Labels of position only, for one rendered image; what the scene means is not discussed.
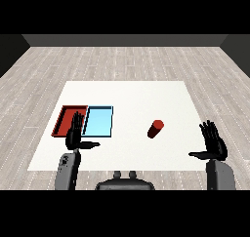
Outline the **red shallow open box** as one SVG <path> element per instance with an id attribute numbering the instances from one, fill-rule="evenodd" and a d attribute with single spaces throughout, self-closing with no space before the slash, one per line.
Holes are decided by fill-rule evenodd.
<path id="1" fill-rule="evenodd" d="M 71 127 L 71 121 L 75 112 L 86 116 L 87 108 L 87 105 L 64 105 L 52 131 L 52 137 L 65 138 L 67 131 Z"/>

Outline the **light blue shallow open box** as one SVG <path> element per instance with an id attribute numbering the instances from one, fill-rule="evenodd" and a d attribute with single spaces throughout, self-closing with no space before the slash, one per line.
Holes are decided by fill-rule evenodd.
<path id="1" fill-rule="evenodd" d="M 82 138 L 110 138 L 113 107 L 111 105 L 91 105 L 84 119 Z"/>

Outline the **red can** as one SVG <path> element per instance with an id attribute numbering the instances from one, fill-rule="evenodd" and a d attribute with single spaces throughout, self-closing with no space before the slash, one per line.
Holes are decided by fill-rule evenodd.
<path id="1" fill-rule="evenodd" d="M 147 131 L 149 138 L 154 138 L 164 127 L 164 123 L 161 120 L 154 120 Z"/>

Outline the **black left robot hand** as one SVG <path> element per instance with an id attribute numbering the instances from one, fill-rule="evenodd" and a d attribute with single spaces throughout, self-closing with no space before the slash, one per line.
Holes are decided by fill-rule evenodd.
<path id="1" fill-rule="evenodd" d="M 100 146 L 98 142 L 82 141 L 81 129 L 84 116 L 76 111 L 72 116 L 71 126 L 66 133 L 65 146 L 68 150 L 74 149 L 92 149 Z"/>

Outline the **dark grey robot body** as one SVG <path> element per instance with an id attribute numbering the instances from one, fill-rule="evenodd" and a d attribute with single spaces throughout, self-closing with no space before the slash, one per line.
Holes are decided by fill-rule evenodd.
<path id="1" fill-rule="evenodd" d="M 128 178 L 122 178 L 120 171 L 115 171 L 112 179 L 99 182 L 96 190 L 154 190 L 149 181 L 137 178 L 135 171 L 129 172 Z"/>

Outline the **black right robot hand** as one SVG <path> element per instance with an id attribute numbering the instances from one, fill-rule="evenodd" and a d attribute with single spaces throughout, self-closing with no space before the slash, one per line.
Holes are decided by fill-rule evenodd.
<path id="1" fill-rule="evenodd" d="M 220 137 L 214 122 L 207 120 L 199 125 L 204 137 L 206 150 L 200 152 L 190 152 L 188 155 L 200 160 L 215 159 L 225 161 L 228 158 L 228 149 L 224 140 Z"/>

